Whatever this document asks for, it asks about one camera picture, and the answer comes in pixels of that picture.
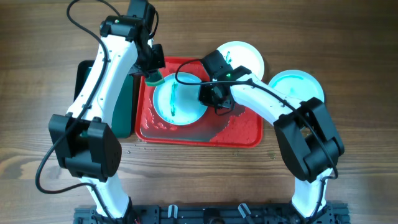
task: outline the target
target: green sponge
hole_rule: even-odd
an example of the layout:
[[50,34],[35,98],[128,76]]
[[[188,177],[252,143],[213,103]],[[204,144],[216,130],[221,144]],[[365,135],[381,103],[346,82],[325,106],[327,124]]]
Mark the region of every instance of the green sponge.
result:
[[145,84],[147,86],[158,86],[164,83],[164,78],[162,74],[156,70],[156,72],[151,73],[149,78],[145,78]]

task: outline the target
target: red tray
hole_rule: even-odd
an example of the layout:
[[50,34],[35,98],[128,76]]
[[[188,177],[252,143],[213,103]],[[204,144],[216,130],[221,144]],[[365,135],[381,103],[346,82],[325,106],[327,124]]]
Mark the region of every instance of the red tray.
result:
[[[166,57],[166,67],[160,72],[163,77],[173,74],[187,60],[191,58]],[[204,81],[209,79],[200,62],[184,66],[181,72],[194,74]],[[164,121],[156,113],[152,105],[154,90],[155,87],[147,86],[141,78],[135,132],[146,142],[245,148],[261,142],[262,118],[249,108],[236,105],[232,112],[223,116],[208,108],[198,121],[177,126]]]

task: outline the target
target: wooden table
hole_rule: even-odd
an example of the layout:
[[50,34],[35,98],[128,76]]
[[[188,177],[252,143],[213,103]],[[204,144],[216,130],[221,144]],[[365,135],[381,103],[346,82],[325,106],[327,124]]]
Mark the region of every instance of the wooden table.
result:
[[[293,68],[314,75],[346,147],[327,199],[348,203],[352,223],[398,223],[397,1],[151,3],[160,14],[155,41],[168,56],[203,57],[242,40],[269,62],[269,78]],[[65,114],[77,65],[98,48],[67,20],[67,4],[0,4],[0,223],[71,223],[73,208],[93,204],[85,188],[44,195],[34,185],[52,144],[49,119]],[[128,2],[113,4],[126,12]],[[109,14],[93,1],[72,9],[96,33]],[[269,124],[254,149],[122,143],[119,176],[134,204],[288,202],[294,192]],[[78,180],[53,155],[42,182],[59,189]]]

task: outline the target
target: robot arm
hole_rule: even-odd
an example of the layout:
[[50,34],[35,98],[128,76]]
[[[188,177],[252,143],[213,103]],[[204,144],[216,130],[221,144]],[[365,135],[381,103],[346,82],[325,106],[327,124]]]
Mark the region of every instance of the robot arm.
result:
[[[313,127],[335,165],[338,157],[344,153],[344,145],[325,105],[316,98],[302,101],[286,96],[261,82],[244,67],[233,70],[217,50],[207,55],[201,62],[210,80],[227,81],[220,84],[210,83],[211,87],[202,87],[201,96],[206,96],[202,97],[206,99],[202,103],[218,108],[229,108],[233,103],[225,101],[233,100],[252,109],[273,125],[285,165],[295,176],[293,206],[302,217],[311,217],[317,207],[320,192],[323,192],[318,210],[323,209],[326,205],[324,198],[326,184],[323,185],[321,180],[331,174],[332,168],[314,134],[303,136],[301,133],[304,126],[297,113],[306,118]],[[234,81],[247,82],[247,85],[237,85]],[[296,109],[295,113],[285,103],[260,88],[283,99]]]
[[[114,106],[128,71],[130,71],[137,61],[138,52],[136,44],[126,41],[125,37],[108,35],[107,37],[102,37],[101,40],[109,51],[109,62],[90,108],[83,115],[82,119],[92,121],[97,117],[102,122],[111,126]],[[87,102],[88,96],[93,91],[104,63],[103,59],[104,53],[100,46],[93,68],[83,89],[67,111],[67,113],[72,113],[73,118],[76,118],[80,114],[83,105]]]
[[[150,33],[155,8],[146,0],[131,0],[127,15],[108,16],[101,25],[101,40],[108,50],[109,60],[95,96],[78,125],[55,148],[60,167],[72,176],[96,186],[113,219],[132,216],[131,201],[121,187],[116,173],[121,160],[121,145],[111,130],[113,111],[127,75],[144,75],[148,85],[160,85],[157,72],[164,67],[160,44],[152,46]],[[88,97],[100,78],[104,64],[100,46],[93,68],[80,94],[69,107],[66,116],[53,115],[49,131],[53,143],[66,133],[69,125],[82,112]],[[97,204],[96,211],[106,217],[97,195],[88,187]]]

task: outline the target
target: white plate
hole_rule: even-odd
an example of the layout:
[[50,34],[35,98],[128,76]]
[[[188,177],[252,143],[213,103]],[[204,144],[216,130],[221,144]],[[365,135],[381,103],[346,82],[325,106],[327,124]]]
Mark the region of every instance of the white plate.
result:
[[[179,72],[178,79],[187,83],[201,82],[198,77],[185,72]],[[207,106],[198,99],[199,86],[178,83],[175,74],[168,75],[164,81],[156,87],[153,97],[156,113],[164,121],[174,125],[187,125],[205,114]]]
[[217,50],[224,56],[224,59],[227,59],[229,52],[229,57],[232,59],[230,65],[233,69],[242,65],[250,69],[258,79],[261,80],[264,76],[264,60],[260,52],[250,44],[232,41],[221,45]]
[[303,101],[316,97],[325,102],[321,84],[307,72],[286,70],[274,76],[268,85],[287,96]]

